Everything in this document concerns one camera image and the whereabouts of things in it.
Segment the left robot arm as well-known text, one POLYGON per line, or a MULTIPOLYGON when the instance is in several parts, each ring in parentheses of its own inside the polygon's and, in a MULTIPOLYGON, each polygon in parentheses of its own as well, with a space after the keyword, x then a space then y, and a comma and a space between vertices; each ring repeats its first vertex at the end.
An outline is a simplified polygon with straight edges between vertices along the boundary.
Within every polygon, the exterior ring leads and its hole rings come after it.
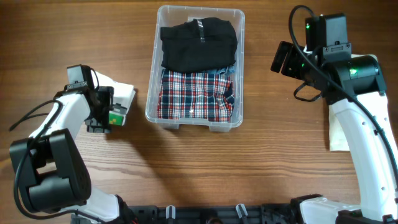
POLYGON ((89 131, 122 125, 134 98, 132 85, 66 86, 49 103, 53 109, 28 138, 9 149, 15 172, 13 195, 18 210, 34 220, 66 214, 89 223, 137 223, 134 212, 118 195, 94 187, 75 144, 80 126, 89 131))

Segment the blue denim jeans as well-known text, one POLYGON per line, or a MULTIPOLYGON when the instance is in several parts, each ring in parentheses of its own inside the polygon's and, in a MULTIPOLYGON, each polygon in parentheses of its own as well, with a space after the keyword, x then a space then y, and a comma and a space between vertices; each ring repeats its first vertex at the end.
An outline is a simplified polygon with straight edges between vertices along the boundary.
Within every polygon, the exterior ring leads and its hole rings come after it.
POLYGON ((236 66, 231 65, 224 68, 214 68, 214 69, 204 70, 203 73, 230 76, 236 73, 236 66))

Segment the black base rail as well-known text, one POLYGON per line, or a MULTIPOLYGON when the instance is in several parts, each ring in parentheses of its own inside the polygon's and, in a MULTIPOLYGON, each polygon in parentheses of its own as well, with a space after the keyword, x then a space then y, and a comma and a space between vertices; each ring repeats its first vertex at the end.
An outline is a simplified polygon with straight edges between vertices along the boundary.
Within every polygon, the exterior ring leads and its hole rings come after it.
POLYGON ((295 223, 295 217, 287 203, 228 207, 156 207, 135 206, 130 208, 137 216, 136 223, 207 223, 212 218, 222 223, 295 223))

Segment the folded cream cloth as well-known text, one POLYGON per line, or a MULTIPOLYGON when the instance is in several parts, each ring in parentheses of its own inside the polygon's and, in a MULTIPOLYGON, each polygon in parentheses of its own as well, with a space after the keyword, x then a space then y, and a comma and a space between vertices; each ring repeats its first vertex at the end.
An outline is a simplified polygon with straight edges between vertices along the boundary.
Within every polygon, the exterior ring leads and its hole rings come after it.
MULTIPOLYGON (((373 96, 376 96, 375 93, 364 94, 358 101, 361 102, 367 109, 371 109, 370 112, 373 111, 372 104, 375 102, 372 99, 373 96)), ((330 151, 349 151, 348 142, 346 140, 346 136, 344 134, 343 128, 341 127, 338 118, 335 115, 335 112, 332 109, 332 105, 328 106, 328 121, 329 121, 329 150, 330 151)))

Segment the white printed shirt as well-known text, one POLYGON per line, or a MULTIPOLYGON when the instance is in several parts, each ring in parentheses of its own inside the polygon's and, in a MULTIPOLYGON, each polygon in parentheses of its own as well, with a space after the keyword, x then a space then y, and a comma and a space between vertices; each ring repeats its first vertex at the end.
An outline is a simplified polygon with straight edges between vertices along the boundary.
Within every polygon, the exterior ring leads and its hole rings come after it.
POLYGON ((134 86, 114 81, 110 77, 107 77, 94 70, 91 71, 91 75, 94 79, 95 87, 110 86, 114 88, 113 97, 111 100, 111 107, 113 109, 109 110, 108 117, 105 119, 106 124, 124 126, 126 122, 126 116, 136 94, 134 86))

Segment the black garment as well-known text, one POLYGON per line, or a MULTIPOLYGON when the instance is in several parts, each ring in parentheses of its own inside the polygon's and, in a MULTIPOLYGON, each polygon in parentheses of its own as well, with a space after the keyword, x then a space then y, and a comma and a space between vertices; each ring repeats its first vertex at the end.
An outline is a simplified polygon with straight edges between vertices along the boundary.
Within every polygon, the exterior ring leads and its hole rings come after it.
POLYGON ((230 21, 217 17, 193 19, 173 27, 161 27, 162 66, 173 72, 192 73, 235 64, 238 47, 230 21))

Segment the clear plastic storage bin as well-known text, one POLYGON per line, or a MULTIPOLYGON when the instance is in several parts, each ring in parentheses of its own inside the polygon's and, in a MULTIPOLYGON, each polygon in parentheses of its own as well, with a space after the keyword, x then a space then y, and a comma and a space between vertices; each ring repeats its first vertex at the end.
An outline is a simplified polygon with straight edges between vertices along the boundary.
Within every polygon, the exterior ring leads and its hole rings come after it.
POLYGON ((147 92, 145 116, 151 123, 158 124, 164 129, 178 129, 182 124, 207 126, 211 132, 228 132, 237 128, 243 122, 243 83, 244 83, 244 39, 245 39, 245 14, 240 9, 211 8, 211 7, 190 7, 163 5, 157 11, 157 22, 155 28, 154 49, 150 80, 147 92), (160 39, 161 27, 172 27, 193 19, 205 17, 217 17, 230 21, 234 27, 238 40, 238 48, 235 53, 235 73, 232 74, 234 110, 231 121, 228 123, 210 122, 206 119, 181 118, 181 119, 160 119, 157 117, 157 104, 161 88, 162 41, 160 39))

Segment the red navy plaid shirt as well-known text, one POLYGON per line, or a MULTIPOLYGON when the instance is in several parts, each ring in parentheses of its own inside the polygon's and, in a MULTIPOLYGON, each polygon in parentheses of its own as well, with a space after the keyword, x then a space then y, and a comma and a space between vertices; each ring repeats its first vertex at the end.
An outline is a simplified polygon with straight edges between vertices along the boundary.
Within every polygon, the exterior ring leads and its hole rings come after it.
POLYGON ((219 73, 178 73, 164 69, 161 74, 157 117, 193 118, 228 123, 234 109, 233 81, 219 73))

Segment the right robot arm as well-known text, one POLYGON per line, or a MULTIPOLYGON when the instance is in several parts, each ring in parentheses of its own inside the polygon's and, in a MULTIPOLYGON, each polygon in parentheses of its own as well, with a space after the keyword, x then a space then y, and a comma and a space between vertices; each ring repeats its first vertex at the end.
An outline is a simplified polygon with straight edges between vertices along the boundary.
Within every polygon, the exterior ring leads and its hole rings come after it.
POLYGON ((273 72, 321 91, 340 124, 351 154, 360 203, 308 195, 291 201, 298 223, 397 223, 397 145, 387 110, 385 82, 374 55, 319 55, 282 41, 273 72))

